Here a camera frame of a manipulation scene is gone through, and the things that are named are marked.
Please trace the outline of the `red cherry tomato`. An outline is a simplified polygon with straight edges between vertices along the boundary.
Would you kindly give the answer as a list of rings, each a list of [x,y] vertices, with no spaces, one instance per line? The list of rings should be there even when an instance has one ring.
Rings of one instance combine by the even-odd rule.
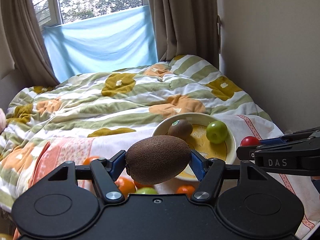
[[[141,183],[139,183],[139,182],[137,182],[137,181],[133,181],[134,182],[134,184],[135,184],[135,187],[137,188],[137,189],[141,189],[141,188],[144,188],[144,187],[150,187],[150,188],[154,188],[154,186],[153,185],[145,185],[145,184],[141,184]]]
[[[247,136],[244,137],[244,139],[242,139],[242,141],[240,142],[240,146],[258,146],[260,145],[260,140],[256,137],[253,136]]]

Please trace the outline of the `green apple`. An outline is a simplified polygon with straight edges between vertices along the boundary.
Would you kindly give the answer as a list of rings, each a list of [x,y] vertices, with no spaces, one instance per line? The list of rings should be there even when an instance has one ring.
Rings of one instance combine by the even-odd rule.
[[[224,122],[211,122],[206,128],[206,137],[213,144],[222,143],[228,135],[228,128]]]
[[[153,187],[142,187],[135,194],[158,194],[158,192]]]

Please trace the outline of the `brown kiwi plain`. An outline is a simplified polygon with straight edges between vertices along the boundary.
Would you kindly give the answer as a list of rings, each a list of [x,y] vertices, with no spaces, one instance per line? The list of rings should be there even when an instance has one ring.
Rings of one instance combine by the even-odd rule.
[[[174,178],[186,168],[191,149],[180,138],[156,135],[133,144],[125,159],[126,172],[133,180],[156,185]]]

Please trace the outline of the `brown kiwi with sticker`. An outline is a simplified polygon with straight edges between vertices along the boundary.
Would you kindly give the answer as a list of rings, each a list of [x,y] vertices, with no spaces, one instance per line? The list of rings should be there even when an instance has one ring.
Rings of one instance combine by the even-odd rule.
[[[193,126],[187,120],[180,119],[173,122],[168,129],[168,135],[185,140],[193,132]]]

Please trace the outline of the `large orange mandarin left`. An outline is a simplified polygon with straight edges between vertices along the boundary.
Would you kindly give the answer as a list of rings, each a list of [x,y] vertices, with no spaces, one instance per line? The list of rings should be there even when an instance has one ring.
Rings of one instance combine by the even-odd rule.
[[[89,156],[83,161],[83,165],[89,165],[92,161],[99,159],[99,156]]]

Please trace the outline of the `large orange mandarin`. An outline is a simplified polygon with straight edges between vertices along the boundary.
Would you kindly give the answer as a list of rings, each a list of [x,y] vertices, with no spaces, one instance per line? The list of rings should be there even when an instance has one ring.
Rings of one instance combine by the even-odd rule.
[[[92,161],[99,159],[99,156],[89,156],[83,161],[83,165],[89,165]]]
[[[115,184],[125,198],[127,198],[129,194],[136,192],[136,186],[134,182],[126,177],[120,176],[115,181]]]

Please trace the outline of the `large orange mandarin centre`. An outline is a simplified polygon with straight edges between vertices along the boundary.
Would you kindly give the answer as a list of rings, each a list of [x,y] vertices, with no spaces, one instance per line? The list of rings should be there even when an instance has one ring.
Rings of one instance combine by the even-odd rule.
[[[129,194],[136,192],[136,186],[134,182],[126,177],[120,176],[115,181],[115,184],[125,198],[127,198]]]

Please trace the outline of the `small mandarin near bowl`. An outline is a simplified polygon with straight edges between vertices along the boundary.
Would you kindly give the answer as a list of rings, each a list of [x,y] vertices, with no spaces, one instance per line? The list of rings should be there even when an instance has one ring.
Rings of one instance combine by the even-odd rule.
[[[181,185],[176,190],[176,194],[185,194],[188,198],[191,198],[194,192],[195,192],[195,187],[192,185]]]

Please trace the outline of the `green striped floral duvet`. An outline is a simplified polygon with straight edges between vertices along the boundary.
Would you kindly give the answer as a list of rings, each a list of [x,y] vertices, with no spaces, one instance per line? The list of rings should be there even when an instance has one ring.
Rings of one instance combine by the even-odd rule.
[[[9,104],[1,132],[1,208],[10,211],[24,191],[61,163],[108,158],[184,113],[222,120],[237,141],[281,134],[244,90],[194,55],[76,75],[54,88],[25,88]]]

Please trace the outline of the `pink pillow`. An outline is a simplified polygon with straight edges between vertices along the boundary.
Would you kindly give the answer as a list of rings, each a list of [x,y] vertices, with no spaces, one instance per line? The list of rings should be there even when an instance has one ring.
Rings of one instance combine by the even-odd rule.
[[[4,131],[7,126],[7,120],[3,109],[0,108],[0,133]]]

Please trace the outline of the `light blue window cloth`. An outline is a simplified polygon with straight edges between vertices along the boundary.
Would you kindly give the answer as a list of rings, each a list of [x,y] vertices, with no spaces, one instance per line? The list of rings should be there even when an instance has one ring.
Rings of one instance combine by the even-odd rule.
[[[158,61],[147,5],[46,27],[43,38],[59,82],[77,74],[111,72]]]

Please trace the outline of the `brown curtain left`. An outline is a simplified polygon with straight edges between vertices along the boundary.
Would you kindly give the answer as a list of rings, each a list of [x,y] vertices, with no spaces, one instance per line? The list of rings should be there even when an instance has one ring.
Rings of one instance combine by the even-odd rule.
[[[15,67],[27,83],[45,87],[58,85],[32,0],[1,0],[1,12]]]

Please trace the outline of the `brown curtain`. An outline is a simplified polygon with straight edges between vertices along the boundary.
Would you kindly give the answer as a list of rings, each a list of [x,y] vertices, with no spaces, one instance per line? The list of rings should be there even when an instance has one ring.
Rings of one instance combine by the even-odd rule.
[[[58,85],[32,0],[1,0],[1,12],[15,67],[27,83],[45,87]]]
[[[219,66],[217,0],[148,0],[159,61],[199,56]]]

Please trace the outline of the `brown curtain right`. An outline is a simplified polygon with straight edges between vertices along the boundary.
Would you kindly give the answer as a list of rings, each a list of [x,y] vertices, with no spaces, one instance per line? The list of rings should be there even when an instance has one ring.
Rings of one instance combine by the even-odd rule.
[[[217,0],[148,0],[159,61],[199,56],[219,66]]]

